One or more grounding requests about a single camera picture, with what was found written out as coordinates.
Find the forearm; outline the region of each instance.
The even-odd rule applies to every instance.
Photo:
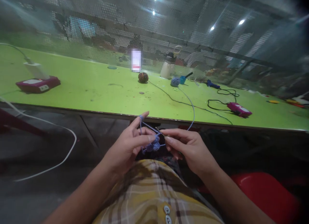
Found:
[[[201,179],[231,221],[241,224],[274,223],[221,168],[211,175],[203,175]]]
[[[115,185],[117,176],[98,165],[43,223],[89,223]]]

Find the green table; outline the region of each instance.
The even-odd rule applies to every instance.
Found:
[[[45,52],[22,49],[34,62],[44,66],[49,75],[61,80],[61,85],[43,94],[25,94],[15,85],[16,82],[32,78],[23,65],[22,55],[11,47],[0,46],[0,95],[5,99],[33,108],[46,108],[54,112],[77,112],[79,114],[105,115],[110,118],[133,119],[132,116],[150,111],[149,121],[161,123],[190,123],[193,119],[191,106],[173,102],[164,92],[150,83],[138,82],[138,74],[130,69],[118,67],[110,70],[106,64],[69,58]],[[165,90],[173,99],[189,103],[186,96],[170,86],[170,80],[149,73],[149,80]],[[218,95],[217,90],[205,84],[194,82],[180,85],[193,104],[207,108],[208,99],[233,102],[234,97]],[[253,114],[240,118],[230,112],[216,111],[229,119],[234,127],[250,129],[275,129],[308,131],[308,110],[301,109],[284,101],[279,104],[267,103],[266,98],[248,91],[236,90],[240,95],[237,102]],[[226,109],[225,105],[212,103],[213,107]],[[231,124],[216,114],[195,108],[195,123],[218,126]]]

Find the pink electronic device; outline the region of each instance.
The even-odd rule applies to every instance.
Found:
[[[55,76],[49,76],[49,79],[28,79],[17,82],[16,85],[26,93],[44,93],[60,85],[60,80]]]
[[[228,106],[229,109],[231,109],[231,111],[233,113],[235,113],[236,115],[238,115],[240,117],[248,117],[248,116],[252,115],[252,112],[250,112],[246,108],[240,106],[238,103],[231,102],[231,103],[228,103],[227,106]]]

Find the yellow object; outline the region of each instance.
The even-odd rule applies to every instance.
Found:
[[[92,224],[127,221],[180,223],[179,220],[186,219],[190,223],[222,223],[209,208],[195,199],[192,190],[169,166],[155,160],[136,162],[115,185],[106,201]]]
[[[268,102],[270,102],[270,103],[279,103],[279,101],[277,101],[277,100],[268,100]]]
[[[299,104],[299,102],[297,102],[296,100],[292,100],[292,99],[287,99],[286,102],[287,103],[297,103],[297,104]]]

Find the blue yarn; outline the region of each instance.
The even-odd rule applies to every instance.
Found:
[[[188,100],[190,101],[191,105],[192,105],[192,108],[193,108],[193,121],[190,125],[190,127],[187,129],[187,131],[189,131],[189,129],[192,127],[193,123],[194,123],[194,120],[195,120],[195,110],[194,110],[194,106],[193,106],[193,103],[191,101],[191,99],[180,89],[178,88],[187,98]],[[155,133],[157,133],[155,135],[155,140],[153,142],[151,142],[150,144],[148,144],[145,148],[142,148],[142,152],[143,154],[145,154],[145,152],[152,152],[152,151],[158,151],[160,149],[161,146],[164,146],[165,144],[162,144],[160,145],[159,141],[160,141],[160,137],[159,135],[161,135],[162,133],[159,132],[158,130],[150,127],[148,124],[146,124],[145,122],[143,122],[144,120],[144,117],[142,115],[139,115],[139,117],[141,118],[140,120],[140,131],[141,131],[141,135],[142,135],[142,123],[144,125],[146,125],[147,127],[149,127],[150,129],[152,129]]]
[[[173,78],[171,80],[171,86],[178,87],[179,84],[180,84],[180,78]]]

